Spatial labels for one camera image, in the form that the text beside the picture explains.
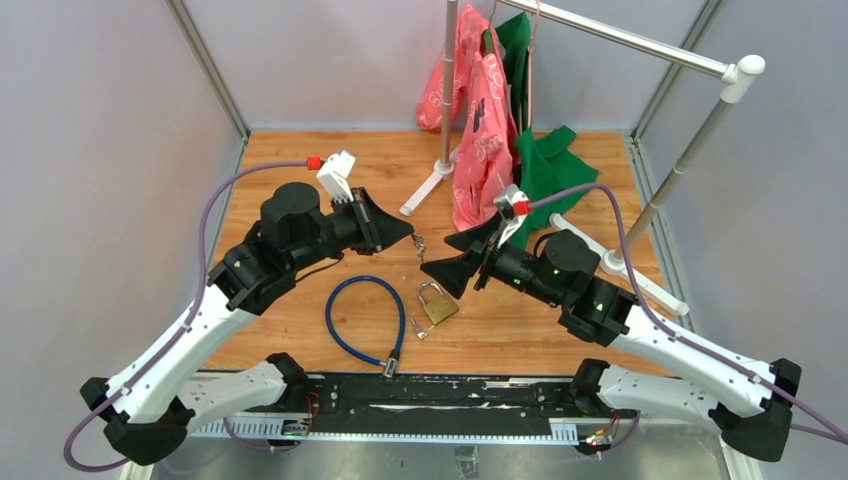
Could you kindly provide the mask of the brass padlock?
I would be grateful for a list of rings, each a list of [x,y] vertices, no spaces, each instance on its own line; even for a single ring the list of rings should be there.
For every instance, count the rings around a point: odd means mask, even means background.
[[[427,300],[424,293],[429,290],[435,291],[436,295]],[[417,289],[417,297],[433,325],[438,325],[459,312],[459,307],[454,299],[436,282],[421,283]]]

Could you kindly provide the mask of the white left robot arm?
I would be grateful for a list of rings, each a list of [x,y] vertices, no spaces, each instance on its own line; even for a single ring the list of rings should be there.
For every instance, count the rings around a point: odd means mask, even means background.
[[[150,465],[211,422],[253,407],[293,413],[304,405],[306,373],[286,353],[210,383],[195,384],[192,377],[226,340],[293,290],[301,270],[347,251],[373,255],[413,233],[362,188],[333,201],[329,214],[319,205],[309,184],[279,187],[244,240],[211,270],[200,298],[122,372],[82,386],[115,451]]]

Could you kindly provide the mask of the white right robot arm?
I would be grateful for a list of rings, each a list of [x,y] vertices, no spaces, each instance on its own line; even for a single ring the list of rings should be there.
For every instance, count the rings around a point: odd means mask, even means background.
[[[454,298],[468,285],[497,280],[562,313],[558,322],[588,343],[629,352],[670,371],[636,374],[585,359],[570,383],[571,403],[584,417],[633,410],[671,417],[720,435],[730,447],[764,462],[779,461],[793,412],[778,393],[798,390],[801,368],[771,363],[716,346],[661,317],[634,294],[595,274],[600,257],[570,230],[549,233],[541,251],[500,243],[501,221],[446,237],[459,250],[427,261],[422,271]]]

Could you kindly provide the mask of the silver padlock keys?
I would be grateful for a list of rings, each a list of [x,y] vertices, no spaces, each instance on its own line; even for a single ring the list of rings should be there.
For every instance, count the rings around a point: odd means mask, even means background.
[[[426,255],[426,251],[427,251],[425,241],[424,241],[423,237],[418,235],[417,233],[412,234],[412,240],[413,240],[413,244],[414,244],[414,247],[416,249],[419,261],[421,263],[423,263],[425,261],[425,255]]]

